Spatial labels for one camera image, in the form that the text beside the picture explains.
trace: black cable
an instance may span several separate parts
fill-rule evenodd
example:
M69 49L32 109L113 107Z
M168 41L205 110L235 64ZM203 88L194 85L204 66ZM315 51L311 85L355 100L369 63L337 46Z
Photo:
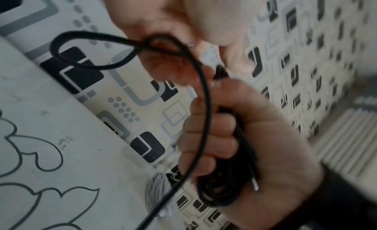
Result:
M59 53L59 49L68 41L75 40L75 39L86 39L86 40L102 40L107 42L114 42L118 44L124 44L128 46L133 46L135 49L123 60L115 63L115 64L109 64L104 66L88 66L80 63L76 63L63 55ZM173 43L178 49L179 52L176 51L170 51L166 49L161 49L157 47L151 46L151 42L155 40L166 40L171 43ZM69 64L74 67L84 68L87 70L106 70L106 69L116 69L119 68L128 62L130 62L134 57L137 56L138 53L140 53L142 50L148 50L148 51L154 51L159 52L166 55L173 55L173 56L181 56L190 61L192 66L194 67L195 71L198 73L200 82L203 86L203 92L204 92L204 100L205 100L205 121L204 121L204 128L203 128L203 135L200 140L200 145L197 154L194 157L194 160L192 161L191 165L189 166L186 174L182 177L182 179L176 183L172 189L164 196L164 198L161 200L161 202L148 214L148 216L140 223L140 225L136 228L136 230L144 230L148 227L148 225L153 221L155 216L160 212L160 210L165 206L165 204L174 197L174 194L183 186L185 181L188 179L190 174L194 171L196 165L198 164L201 156L204 153L205 143L207 141L207 137L209 134L209 128L211 123L211 116L212 116L212 110L211 110L211 100L208 90L208 85L205 79L205 76L203 74L203 71L201 69L202 64L200 61L198 61L189 51L186 45L182 44L178 39L175 37L172 37L170 35L153 35L144 40L143 42L138 42L134 40L129 40L123 37L117 37L113 35L103 34L103 33L93 33L88 31L68 31L65 33L62 33L55 37L53 41L50 44L50 52L51 54L60 62Z

